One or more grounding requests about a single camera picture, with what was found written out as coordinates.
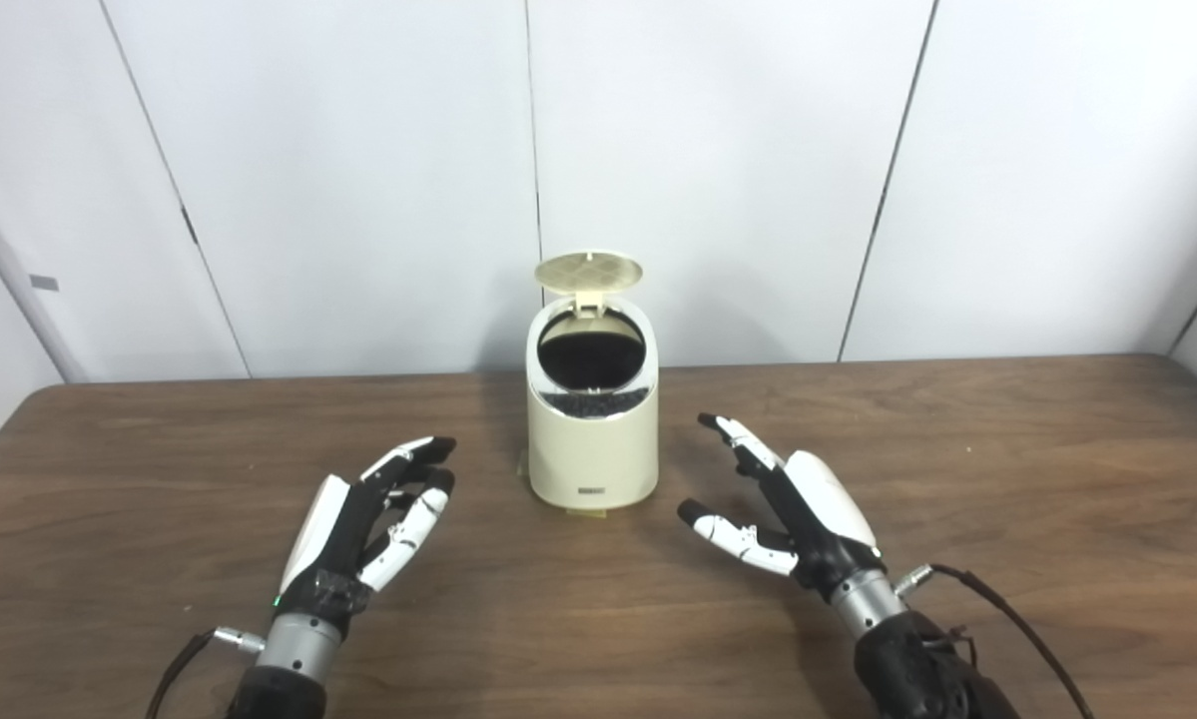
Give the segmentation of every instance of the lid hinge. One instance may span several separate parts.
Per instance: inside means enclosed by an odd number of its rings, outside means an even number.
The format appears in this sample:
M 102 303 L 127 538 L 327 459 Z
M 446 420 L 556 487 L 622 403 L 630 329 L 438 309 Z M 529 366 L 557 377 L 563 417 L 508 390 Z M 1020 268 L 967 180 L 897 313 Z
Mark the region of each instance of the lid hinge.
M 603 305 L 602 300 L 603 293 L 601 292 L 578 292 L 576 293 L 576 313 L 584 312 L 585 310 L 593 311 L 598 317 L 602 317 L 607 311 L 607 306 Z

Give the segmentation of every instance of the robot finger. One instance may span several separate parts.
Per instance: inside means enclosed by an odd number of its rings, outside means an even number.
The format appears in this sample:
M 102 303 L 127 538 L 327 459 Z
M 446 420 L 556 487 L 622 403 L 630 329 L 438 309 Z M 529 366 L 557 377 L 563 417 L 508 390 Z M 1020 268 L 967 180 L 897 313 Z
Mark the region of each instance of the robot finger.
M 741 529 L 731 519 L 693 499 L 679 505 L 679 517 L 699 536 L 745 565 L 753 565 L 780 577 L 789 577 L 797 565 L 797 554 L 792 552 L 789 535 L 755 526 Z
M 363 552 L 359 581 L 381 591 L 412 560 L 438 517 L 448 506 L 456 479 L 446 469 L 433 468 L 412 508 Z
M 446 461 L 455 447 L 456 440 L 444 437 L 417 438 L 417 440 L 402 443 L 371 463 L 370 468 L 359 476 L 359 481 L 378 483 L 378 486 L 387 488 L 420 481 L 425 474 L 417 477 L 415 468 L 425 468 L 425 465 Z
M 758 479 L 785 465 L 770 446 L 762 444 L 760 438 L 754 437 L 754 433 L 737 420 L 721 418 L 717 414 L 700 414 L 697 420 L 700 425 L 719 433 L 723 444 L 731 447 L 736 459 L 740 461 L 736 473 Z

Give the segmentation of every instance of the silver metal connector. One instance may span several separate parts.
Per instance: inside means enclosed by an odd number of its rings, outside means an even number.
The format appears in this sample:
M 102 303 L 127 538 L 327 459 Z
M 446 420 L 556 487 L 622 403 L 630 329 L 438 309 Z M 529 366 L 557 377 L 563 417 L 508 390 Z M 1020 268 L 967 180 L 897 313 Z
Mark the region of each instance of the silver metal connector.
M 851 574 L 830 596 L 830 604 L 845 622 L 851 638 L 862 638 L 877 624 L 907 609 L 892 591 L 886 574 L 877 569 Z
M 235 650 L 242 651 L 244 654 L 261 654 L 266 648 L 265 638 L 259 638 L 256 634 L 248 632 L 239 632 L 231 627 L 213 629 L 212 638 L 233 645 Z
M 895 596 L 900 599 L 907 599 L 909 595 L 917 591 L 917 587 L 926 584 L 928 579 L 932 577 L 935 577 L 935 569 L 931 569 L 930 565 L 922 565 L 922 567 L 909 572 L 895 583 Z

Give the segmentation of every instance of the black fingertip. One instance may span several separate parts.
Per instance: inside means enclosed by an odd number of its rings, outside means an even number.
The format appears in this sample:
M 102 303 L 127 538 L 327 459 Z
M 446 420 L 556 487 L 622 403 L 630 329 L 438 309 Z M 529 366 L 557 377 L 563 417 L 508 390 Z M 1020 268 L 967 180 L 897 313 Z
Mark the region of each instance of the black fingertip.
M 727 437 L 725 429 L 723 429 L 722 426 L 718 425 L 718 420 L 721 419 L 722 418 L 718 418 L 718 415 L 716 414 L 700 413 L 698 418 L 694 420 L 697 420 L 697 422 L 700 422 L 700 425 L 711 428 L 713 432 L 717 432 L 718 437 L 722 438 L 722 444 L 731 444 L 731 438 Z
M 421 464 L 442 464 L 456 450 L 456 440 L 450 437 L 435 437 L 430 444 L 412 452 L 412 461 Z
M 700 517 L 707 517 L 709 514 L 717 514 L 717 511 L 709 510 L 707 506 L 700 505 L 699 501 L 693 499 L 685 499 L 679 505 L 679 517 L 689 528 L 693 528 Z
M 431 488 L 437 488 L 442 490 L 443 494 L 451 496 L 451 490 L 456 488 L 456 474 L 451 474 L 448 469 L 435 469 L 430 473 L 430 479 L 425 480 L 424 487 L 420 487 L 421 494 Z

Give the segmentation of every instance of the black cable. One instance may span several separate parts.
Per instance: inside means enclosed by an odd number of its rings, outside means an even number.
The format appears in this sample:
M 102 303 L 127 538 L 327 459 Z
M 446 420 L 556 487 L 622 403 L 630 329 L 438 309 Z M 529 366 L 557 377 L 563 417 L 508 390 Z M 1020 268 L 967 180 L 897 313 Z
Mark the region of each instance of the black cable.
M 212 641 L 213 629 L 203 632 L 202 634 L 195 634 L 187 642 L 186 647 L 180 651 L 180 654 L 175 656 L 172 663 L 168 665 L 164 670 L 164 678 L 159 680 L 159 686 L 154 687 L 154 696 L 150 699 L 150 707 L 146 709 L 146 719 L 154 719 L 159 714 L 159 705 L 164 702 L 164 695 L 168 693 L 168 687 L 172 686 L 172 682 L 177 681 L 177 676 L 186 669 L 186 665 L 190 663 L 190 659 L 195 659 L 195 654 L 202 651 L 202 647 L 207 646 Z
M 966 642 L 968 650 L 972 651 L 972 669 L 979 669 L 980 652 L 976 650 L 976 638 L 970 636 L 970 634 L 966 633 L 966 627 L 965 626 L 954 627 L 953 629 L 949 629 L 948 635 L 953 639 L 953 644 Z
M 1019 611 L 1014 610 L 998 592 L 995 592 L 994 587 L 988 586 L 988 584 L 984 583 L 983 579 L 976 577 L 976 574 L 964 572 L 961 569 L 954 569 L 953 567 L 948 567 L 948 565 L 931 565 L 930 568 L 931 571 L 947 574 L 947 577 L 953 577 L 954 579 L 958 579 L 958 581 L 966 584 L 966 586 L 972 589 L 973 592 L 980 595 L 991 605 L 998 608 L 1002 614 L 1005 614 L 1014 622 L 1014 624 L 1020 628 L 1020 632 L 1023 632 L 1023 636 L 1028 638 L 1032 646 L 1037 647 L 1037 651 L 1041 654 L 1041 658 L 1046 660 L 1046 664 L 1050 664 L 1050 669 L 1053 670 L 1056 677 L 1059 677 L 1059 682 L 1063 683 L 1065 690 L 1068 690 L 1068 695 L 1074 697 L 1074 703 L 1077 705 L 1077 711 L 1082 714 L 1082 719 L 1095 719 L 1095 714 L 1092 713 L 1090 706 L 1087 705 L 1086 700 L 1081 696 L 1081 690 L 1078 690 L 1077 684 L 1074 683 L 1074 678 L 1069 677 L 1068 670 L 1064 669 L 1064 665 L 1061 664 L 1059 659 L 1057 659 L 1053 652 L 1050 651 L 1046 642 L 1041 641 L 1038 633 L 1032 630 L 1032 626 L 1026 622 L 1026 619 L 1021 617 Z

